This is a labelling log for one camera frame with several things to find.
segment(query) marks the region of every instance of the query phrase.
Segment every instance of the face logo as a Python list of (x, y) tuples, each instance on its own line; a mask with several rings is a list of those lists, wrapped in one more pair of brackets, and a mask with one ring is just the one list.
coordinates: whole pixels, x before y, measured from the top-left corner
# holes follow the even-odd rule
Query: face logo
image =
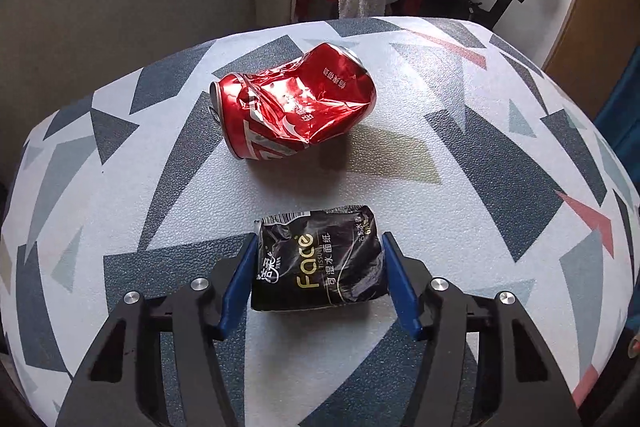
[(316, 248), (313, 246), (313, 243), (314, 237), (310, 233), (303, 233), (303, 235), (298, 238), (298, 253), (300, 257), (303, 258), (300, 263), (300, 270), (305, 274), (304, 282), (300, 280), (300, 277), (296, 276), (296, 282), (301, 288), (318, 288), (319, 286), (318, 283), (312, 283), (311, 279), (309, 279), (309, 276), (318, 270), (318, 263), (316, 263), (316, 259), (314, 258)]

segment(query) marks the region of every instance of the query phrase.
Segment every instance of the blue gripper pad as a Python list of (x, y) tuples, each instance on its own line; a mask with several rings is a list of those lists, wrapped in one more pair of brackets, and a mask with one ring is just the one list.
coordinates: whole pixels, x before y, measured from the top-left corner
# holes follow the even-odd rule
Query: blue gripper pad
[(421, 314), (421, 306), (409, 277), (407, 277), (404, 267), (402, 266), (401, 257), (404, 256), (399, 249), (398, 251), (396, 250), (398, 245), (390, 232), (383, 233), (382, 246), (385, 251), (389, 294), (394, 302), (400, 325), (414, 340), (419, 340), (422, 331), (422, 325), (420, 324), (420, 320), (418, 320)]
[(255, 276), (255, 258), (258, 251), (258, 238), (252, 238), (242, 245), (238, 253), (240, 263), (226, 287), (222, 298), (222, 313), (218, 329), (226, 339), (240, 323), (251, 293), (251, 285)]

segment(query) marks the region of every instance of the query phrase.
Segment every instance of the geometric pattern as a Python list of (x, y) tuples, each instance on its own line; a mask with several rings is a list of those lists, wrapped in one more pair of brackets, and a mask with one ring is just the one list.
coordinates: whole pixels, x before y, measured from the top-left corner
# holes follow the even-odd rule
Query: geometric pattern
[[(104, 256), (102, 263), (107, 308), (113, 310), (122, 296), (131, 290), (140, 292), (146, 299), (152, 299), (176, 291), (195, 277), (208, 276), (219, 259), (238, 253), (243, 239), (244, 235), (234, 235), (190, 245)], [(223, 343), (216, 343), (226, 391), (239, 419), (244, 418), (245, 330), (246, 313), (238, 329)], [(170, 372), (172, 363), (175, 367), (172, 348), (172, 345), (164, 346), (163, 371), (168, 369)], [(175, 398), (179, 396), (177, 378), (166, 381), (164, 385), (165, 398), (170, 401), (169, 409), (179, 416), (181, 407)]]
[(634, 256), (634, 238), (631, 234), (631, 222), (629, 221), (629, 211), (626, 207), (625, 201), (618, 195), (618, 193), (614, 190), (613, 193), (616, 195), (616, 201), (618, 202), (618, 208), (620, 209), (620, 217), (622, 218), (622, 224), (625, 227), (625, 235), (626, 235), (626, 245), (629, 249), (629, 259), (631, 261), (631, 280), (632, 283), (636, 284), (636, 263)]
[(353, 37), (354, 35), (395, 32), (402, 30), (400, 26), (375, 18), (335, 19), (327, 21), (327, 24), (331, 26), (331, 28), (333, 28), (341, 37)]
[(602, 180), (598, 166), (594, 162), (587, 144), (582, 139), (580, 131), (569, 125), (569, 117), (565, 110), (561, 109), (540, 120), (556, 137), (569, 158), (574, 162), (598, 204), (602, 204), (607, 195), (607, 186)]
[(80, 246), (80, 235), (82, 227), (63, 251), (56, 267), (51, 272), (51, 278), (66, 288), (71, 293), (74, 290), (74, 275), (76, 272), (76, 258), (78, 257), (78, 247)]
[(146, 250), (182, 191), (223, 139), (209, 105), (209, 93), (203, 91), (164, 165), (142, 227), (139, 250)]
[(558, 196), (571, 207), (572, 211), (578, 214), (580, 219), (583, 220), (591, 230), (598, 230), (600, 232), (602, 245), (613, 257), (613, 231), (609, 217), (604, 216), (597, 210), (593, 210), (593, 208), (584, 203), (580, 203), (580, 201), (574, 200), (574, 198), (570, 198), (562, 192), (558, 192)]
[(441, 45), (444, 49), (455, 53), (456, 55), (460, 55), (460, 57), (466, 58), (470, 62), (473, 62), (476, 66), (482, 68), (486, 71), (486, 58), (484, 55), (468, 50), (467, 48), (463, 48), (461, 46), (457, 46), (452, 44), (452, 42), (444, 41), (437, 37), (433, 37), (431, 35), (425, 35), (424, 33), (411, 31), (412, 34), (418, 35), (423, 39), (427, 39), (428, 41), (435, 42), (436, 44)]
[(560, 258), (560, 266), (574, 309), (580, 377), (591, 365), (600, 328), (603, 280), (601, 238), (600, 230), (593, 230)]
[(40, 153), (44, 151), (43, 147), (29, 146), (27, 147), (27, 154), (24, 156), (24, 168), (28, 168), (29, 165), (40, 156)]
[(569, 109), (565, 107), (564, 110), (566, 111), (566, 115), (569, 117), (569, 125), (571, 127), (573, 127), (574, 129), (587, 129), (585, 126), (583, 126), (582, 122), (580, 122), (580, 119), (575, 116)]
[(42, 290), (38, 244), (25, 259), (26, 245), (18, 247), (15, 263), (15, 303), (24, 362), (33, 367), (67, 373), (53, 334)]
[(300, 58), (302, 55), (302, 50), (291, 40), (291, 37), (284, 35), (245, 53), (236, 58), (236, 60), (222, 66), (219, 70), (214, 71), (213, 74), (218, 78), (222, 78), (232, 71), (249, 74), (258, 73)]
[(511, 65), (514, 71), (518, 73), (518, 76), (522, 79), (524, 84), (529, 87), (531, 94), (535, 97), (536, 100), (538, 100), (540, 107), (544, 109), (545, 113), (549, 114), (549, 111), (546, 110), (545, 101), (543, 100), (542, 95), (540, 94), (540, 90), (538, 89), (538, 84), (536, 84), (536, 81), (533, 79), (533, 76), (531, 76), (531, 73), (529, 73), (529, 70), (527, 70), (527, 68), (525, 68), (521, 63), (513, 60), (511, 57), (508, 57), (505, 54), (502, 54), (502, 56)]
[(533, 62), (531, 62), (527, 57), (525, 57), (522, 53), (520, 53), (516, 48), (511, 46), (508, 42), (503, 41), (498, 35), (491, 35), (491, 39), (489, 40), (491, 44), (493, 44), (499, 50), (508, 53), (513, 58), (517, 58), (520, 62), (522, 62), (527, 68), (537, 73), (538, 76), (544, 77), (540, 68), (537, 67)]
[(529, 122), (525, 120), (520, 110), (513, 103), (513, 100), (509, 101), (509, 132), (530, 136), (532, 138), (536, 137)]
[(415, 342), (395, 321), (369, 356), (300, 427), (400, 425), (424, 348), (425, 343)]
[(320, 166), (398, 180), (440, 183), (433, 158), (423, 140), (357, 125), (347, 134), (320, 144)]
[(122, 120), (97, 109), (91, 110), (91, 122), (94, 126), (95, 144), (102, 165), (138, 128), (137, 123)]
[(597, 135), (596, 141), (598, 142), (598, 148), (600, 149), (600, 155), (602, 156), (602, 165), (604, 166), (604, 171), (616, 184), (616, 187), (620, 191), (620, 194), (622, 194), (622, 197), (625, 198), (626, 203), (632, 205), (633, 203), (631, 200), (631, 188), (629, 188), (629, 185), (626, 184), (625, 177), (622, 175), (620, 168), (613, 159), (612, 152), (610, 151), (609, 146), (604, 143)]
[(27, 370), (20, 363), (20, 360), (12, 359), (15, 365), (15, 371), (18, 373), (18, 377), (20, 378), (20, 383), (23, 386), (23, 391), (27, 399), (31, 396), (31, 394), (35, 393), (38, 390), (37, 384), (33, 381), (33, 379), (27, 373)]
[(27, 239), (27, 257), (53, 207), (76, 175), (76, 172), (79, 171), (94, 150), (95, 139), (93, 135), (56, 145), (40, 184), (33, 215), (31, 216)]
[(94, 101), (94, 94), (84, 97), (82, 100), (78, 100), (66, 107), (60, 109), (56, 115), (51, 119), (47, 132), (43, 139), (47, 139), (53, 133), (58, 132), (63, 127), (66, 127), (72, 122), (75, 122), (82, 115), (87, 114), (91, 109), (91, 104)]
[(466, 134), (446, 111), (425, 117), (458, 162), (517, 262), (555, 216), (558, 184), (514, 142), (466, 108)]
[[(322, 36), (360, 55), (378, 92), (373, 113), (317, 150), (272, 162), (233, 159), (209, 113), (209, 82), (216, 79), (211, 72), (256, 73), (300, 57), (296, 42), (304, 41), (306, 50), (324, 41)], [(464, 21), (419, 18), (262, 30), (220, 39), (213, 47), (203, 44), (132, 74), (133, 84), (126, 81), (130, 89), (110, 91), (118, 99), (114, 109), (98, 103), (104, 112), (92, 109), (88, 97), (47, 118), (22, 151), (0, 243), (2, 311), (17, 316), (5, 326), (21, 364), (18, 373), (45, 422), (55, 422), (54, 409), (68, 386), (65, 365), (77, 366), (100, 319), (87, 314), (103, 314), (100, 303), (112, 309), (126, 291), (154, 297), (206, 275), (216, 259), (236, 253), (261, 215), (356, 202), (371, 206), (378, 229), (394, 232), (408, 255), (458, 287), (480, 286), (469, 293), (489, 298), (501, 290), (515, 293), (532, 316), (553, 326), (544, 330), (550, 345), (577, 333), (575, 356), (571, 349), (560, 349), (558, 356), (580, 403), (597, 377), (593, 367), (604, 367), (625, 318), (598, 325), (598, 317), (615, 317), (631, 293), (626, 256), (618, 252), (604, 259), (604, 249), (611, 255), (614, 244), (620, 250), (627, 245), (635, 268), (640, 200), (605, 142), (597, 147), (602, 161), (595, 150), (591, 157), (586, 145), (596, 147), (600, 135), (588, 118), (549, 89), (542, 72), (535, 78), (539, 70), (526, 57), (498, 38), (489, 45), (490, 36)], [(483, 96), (466, 97), (466, 89)], [(161, 100), (182, 119), (168, 118)], [(123, 105), (127, 112), (143, 110), (142, 120), (132, 123), (115, 112)], [(533, 120), (541, 110), (553, 113), (545, 126)], [(78, 126), (89, 118), (91, 136), (66, 137), (81, 136)], [(151, 142), (161, 133), (159, 144), (167, 136), (175, 142), (166, 148), (152, 143), (147, 151), (139, 147), (142, 134), (128, 139), (138, 124)], [(44, 131), (50, 136), (65, 125), (43, 141)], [(212, 153), (216, 147), (223, 150)], [(97, 169), (97, 158), (110, 165)], [(614, 195), (607, 196), (612, 188), (617, 204)], [(602, 202), (599, 208), (585, 190)], [(588, 196), (591, 208), (566, 194)], [(78, 201), (73, 208), (72, 197), (91, 198), (90, 204)], [(558, 212), (564, 202), (573, 212)], [(142, 223), (138, 216), (145, 218)], [(80, 254), (82, 292), (80, 271), (78, 284), (75, 279)], [(524, 255), (528, 259), (520, 262)], [(302, 320), (252, 312), (230, 339), (216, 345), (240, 425), (244, 401), (248, 425), (400, 424), (424, 344), (411, 341), (397, 323), (389, 329), (395, 315), (388, 299), (350, 308), (348, 315), (330, 312), (308, 312)], [(574, 321), (566, 319), (570, 314)], [(326, 335), (305, 336), (304, 321)], [(56, 339), (53, 331), (63, 328), (78, 334)], [(332, 337), (333, 346), (324, 340)], [(245, 345), (249, 339), (258, 345)], [(47, 370), (28, 367), (23, 358)], [(162, 335), (161, 361), (171, 423), (185, 425), (170, 333)], [(473, 403), (477, 364), (470, 349), (464, 364), (455, 426), (469, 423)]]
[(425, 18), (428, 23), (436, 26), (437, 29), (446, 33), (449, 37), (457, 40), (465, 48), (485, 48), (478, 37), (473, 35), (462, 22), (453, 19), (429, 19)]
[(129, 114), (176, 96), (214, 42), (204, 42), (142, 68)]
[(460, 57), (432, 46), (394, 43), (391, 47), (420, 75), (465, 132), (465, 77)]
[(7, 352), (7, 355), (9, 356), (9, 361), (15, 365), (15, 372), (17, 373), (17, 376), (18, 376), (17, 378), (18, 382), (15, 383), (16, 387), (18, 388), (18, 391), (20, 391), (20, 393), (23, 396), (26, 396), (26, 391), (22, 386), (22, 377), (20, 376), (20, 371), (22, 370), (22, 366), (20, 365), (20, 363), (18, 363), (18, 360), (14, 359), (14, 356), (11, 353), (11, 346), (9, 345), (9, 335), (7, 333), (4, 334), (4, 345), (6, 346), (6, 352)]

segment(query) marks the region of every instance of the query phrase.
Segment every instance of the red can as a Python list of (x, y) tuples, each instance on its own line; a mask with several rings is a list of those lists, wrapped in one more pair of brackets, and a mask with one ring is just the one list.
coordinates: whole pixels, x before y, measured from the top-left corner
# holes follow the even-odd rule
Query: red can
[(254, 160), (289, 156), (343, 134), (376, 104), (362, 63), (327, 42), (273, 70), (229, 73), (211, 83), (210, 95), (229, 150)]

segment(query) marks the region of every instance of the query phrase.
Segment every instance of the blue curtain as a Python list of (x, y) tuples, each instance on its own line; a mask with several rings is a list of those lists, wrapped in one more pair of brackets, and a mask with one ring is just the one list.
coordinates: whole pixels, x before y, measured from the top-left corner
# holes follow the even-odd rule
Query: blue curtain
[(640, 190), (640, 46), (594, 123)]

